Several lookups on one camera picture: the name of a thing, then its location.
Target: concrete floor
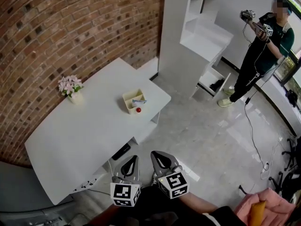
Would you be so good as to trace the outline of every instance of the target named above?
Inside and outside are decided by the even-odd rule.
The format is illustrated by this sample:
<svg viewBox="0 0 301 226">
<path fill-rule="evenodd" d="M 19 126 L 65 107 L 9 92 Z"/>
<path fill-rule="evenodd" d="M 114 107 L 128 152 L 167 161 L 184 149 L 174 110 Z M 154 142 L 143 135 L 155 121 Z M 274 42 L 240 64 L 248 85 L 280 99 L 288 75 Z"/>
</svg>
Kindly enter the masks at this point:
<svg viewBox="0 0 301 226">
<path fill-rule="evenodd" d="M 223 62 L 216 69 L 231 76 L 226 87 L 234 86 L 238 74 Z M 150 153 L 160 150 L 174 155 L 190 176 L 190 191 L 217 205 L 229 205 L 234 209 L 244 195 L 238 190 L 242 185 L 248 193 L 255 193 L 270 186 L 269 173 L 262 175 L 262 164 L 253 146 L 251 128 L 246 118 L 244 101 L 256 90 L 251 91 L 233 106 L 220 108 L 216 100 L 203 89 L 191 99 L 185 99 L 160 77 L 154 81 L 171 97 L 171 102 L 161 111 L 159 124 L 141 144 L 133 145 L 112 167 L 130 155 L 140 158 L 140 177 L 144 185 L 151 181 L 153 168 Z M 287 138 L 290 132 L 261 93 L 256 93 L 246 107 L 253 125 L 254 141 L 263 162 L 269 161 L 270 175 L 278 178 L 288 161 L 282 156 L 289 150 Z M 271 163 L 272 151 L 274 160 Z M 108 173 L 94 190 L 110 192 L 111 174 Z M 94 217 L 106 209 L 111 200 L 108 195 L 91 191 L 74 194 L 78 199 L 78 210 Z"/>
</svg>

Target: pink chair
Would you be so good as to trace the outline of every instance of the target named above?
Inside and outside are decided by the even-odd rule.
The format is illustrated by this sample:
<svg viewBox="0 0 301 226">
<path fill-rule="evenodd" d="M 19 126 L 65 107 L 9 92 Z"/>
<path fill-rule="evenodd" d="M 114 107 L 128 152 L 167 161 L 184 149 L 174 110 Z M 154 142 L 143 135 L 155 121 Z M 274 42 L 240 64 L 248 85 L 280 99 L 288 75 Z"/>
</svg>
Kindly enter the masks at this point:
<svg viewBox="0 0 301 226">
<path fill-rule="evenodd" d="M 234 212 L 248 226 L 252 204 L 262 201 L 266 201 L 266 205 L 261 226 L 283 226 L 295 209 L 294 204 L 289 203 L 268 187 L 256 194 L 247 194 Z"/>
</svg>

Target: person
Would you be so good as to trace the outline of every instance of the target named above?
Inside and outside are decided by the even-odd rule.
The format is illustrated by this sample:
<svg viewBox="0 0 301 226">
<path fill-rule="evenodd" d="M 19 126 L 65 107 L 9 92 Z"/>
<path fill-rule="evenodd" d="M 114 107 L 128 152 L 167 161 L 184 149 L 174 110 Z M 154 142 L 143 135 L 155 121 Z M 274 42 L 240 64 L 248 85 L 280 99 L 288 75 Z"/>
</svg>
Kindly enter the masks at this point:
<svg viewBox="0 0 301 226">
<path fill-rule="evenodd" d="M 287 0 L 273 0 L 272 12 L 260 17 L 257 23 L 259 26 L 269 25 L 273 29 L 271 37 L 256 29 L 253 21 L 248 22 L 256 38 L 244 58 L 234 89 L 224 89 L 224 93 L 230 97 L 217 102 L 220 107 L 232 105 L 271 71 L 278 60 L 288 56 L 294 42 L 293 29 L 287 22 L 291 13 Z"/>
<path fill-rule="evenodd" d="M 215 205 L 187 193 L 169 199 L 154 183 L 145 187 L 134 207 L 111 205 L 85 226 L 245 226 L 229 207 Z"/>
</svg>

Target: window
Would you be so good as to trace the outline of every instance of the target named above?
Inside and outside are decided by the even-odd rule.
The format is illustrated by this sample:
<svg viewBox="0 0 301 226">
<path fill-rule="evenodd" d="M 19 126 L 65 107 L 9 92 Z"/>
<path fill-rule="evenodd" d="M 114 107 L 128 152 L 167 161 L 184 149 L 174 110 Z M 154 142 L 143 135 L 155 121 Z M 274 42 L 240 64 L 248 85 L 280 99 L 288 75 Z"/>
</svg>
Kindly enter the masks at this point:
<svg viewBox="0 0 301 226">
<path fill-rule="evenodd" d="M 297 107 L 301 109 L 301 0 L 288 0 L 292 7 L 289 24 L 293 28 L 295 40 L 289 56 L 276 70 L 274 76 L 286 91 L 290 89 L 298 96 Z"/>
</svg>

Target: white vase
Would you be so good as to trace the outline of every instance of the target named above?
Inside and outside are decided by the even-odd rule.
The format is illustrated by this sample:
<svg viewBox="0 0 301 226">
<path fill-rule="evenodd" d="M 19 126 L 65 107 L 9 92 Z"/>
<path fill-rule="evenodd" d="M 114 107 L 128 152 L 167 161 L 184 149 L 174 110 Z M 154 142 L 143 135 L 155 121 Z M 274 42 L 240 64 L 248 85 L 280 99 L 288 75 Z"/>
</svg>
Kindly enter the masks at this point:
<svg viewBox="0 0 301 226">
<path fill-rule="evenodd" d="M 68 96 L 69 100 L 74 103 L 75 105 L 82 104 L 84 101 L 83 95 L 80 91 L 72 93 L 72 97 Z"/>
</svg>

